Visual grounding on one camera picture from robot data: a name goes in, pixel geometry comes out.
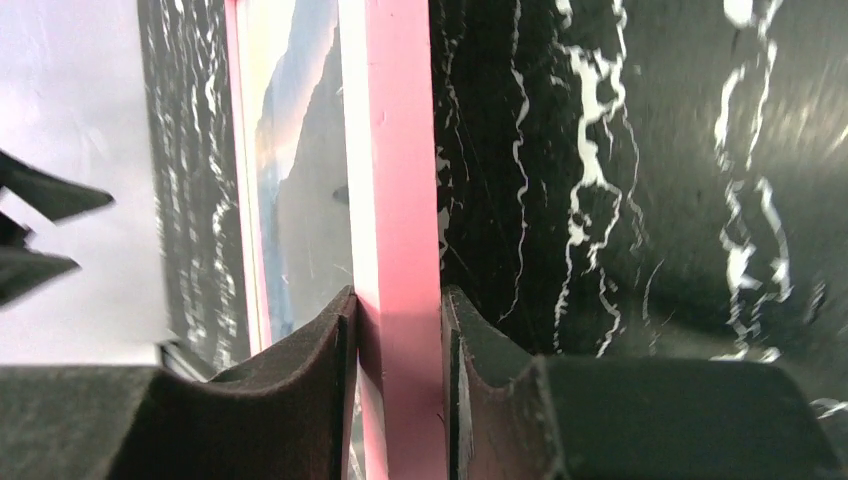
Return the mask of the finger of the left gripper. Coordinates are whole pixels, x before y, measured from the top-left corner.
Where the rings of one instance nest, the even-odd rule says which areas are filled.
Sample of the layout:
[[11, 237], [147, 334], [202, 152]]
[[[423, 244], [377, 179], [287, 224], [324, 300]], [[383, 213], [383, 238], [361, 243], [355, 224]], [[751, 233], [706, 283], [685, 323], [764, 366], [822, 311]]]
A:
[[71, 258], [34, 252], [26, 248], [1, 248], [1, 305], [4, 306], [40, 285], [75, 270]]
[[51, 221], [59, 221], [106, 207], [114, 202], [108, 192], [64, 180], [31, 167], [1, 151], [1, 187]]

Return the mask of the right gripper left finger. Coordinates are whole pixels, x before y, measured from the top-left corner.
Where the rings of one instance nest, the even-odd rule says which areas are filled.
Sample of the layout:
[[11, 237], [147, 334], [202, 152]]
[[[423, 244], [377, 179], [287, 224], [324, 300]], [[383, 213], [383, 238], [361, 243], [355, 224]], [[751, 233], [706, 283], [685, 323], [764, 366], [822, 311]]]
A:
[[357, 299], [206, 382], [161, 367], [1, 371], [5, 479], [342, 479]]

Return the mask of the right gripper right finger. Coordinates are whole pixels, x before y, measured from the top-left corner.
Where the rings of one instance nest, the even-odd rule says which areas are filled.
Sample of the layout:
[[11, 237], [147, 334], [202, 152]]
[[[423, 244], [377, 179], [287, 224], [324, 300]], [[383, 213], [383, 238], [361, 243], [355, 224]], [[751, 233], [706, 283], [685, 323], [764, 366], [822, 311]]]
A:
[[452, 479], [838, 479], [800, 389], [751, 362], [532, 355], [441, 298]]

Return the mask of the sky and sea photo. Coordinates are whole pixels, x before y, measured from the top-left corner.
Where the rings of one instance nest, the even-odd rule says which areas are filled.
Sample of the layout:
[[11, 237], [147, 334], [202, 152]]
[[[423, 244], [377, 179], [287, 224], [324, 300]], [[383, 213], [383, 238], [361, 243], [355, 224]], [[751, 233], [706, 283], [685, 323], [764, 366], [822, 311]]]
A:
[[277, 342], [353, 281], [338, 5], [242, 1], [236, 14], [263, 328]]

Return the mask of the pink wooden photo frame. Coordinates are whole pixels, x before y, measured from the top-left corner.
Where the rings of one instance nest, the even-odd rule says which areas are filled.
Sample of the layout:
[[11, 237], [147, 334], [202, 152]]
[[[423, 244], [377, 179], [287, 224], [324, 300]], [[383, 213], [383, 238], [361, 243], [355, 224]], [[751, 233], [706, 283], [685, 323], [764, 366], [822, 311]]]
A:
[[[264, 331], [259, 234], [251, 208], [237, 5], [225, 5], [250, 350]], [[440, 267], [429, 8], [424, 1], [338, 5], [356, 376], [371, 479], [444, 479]]]

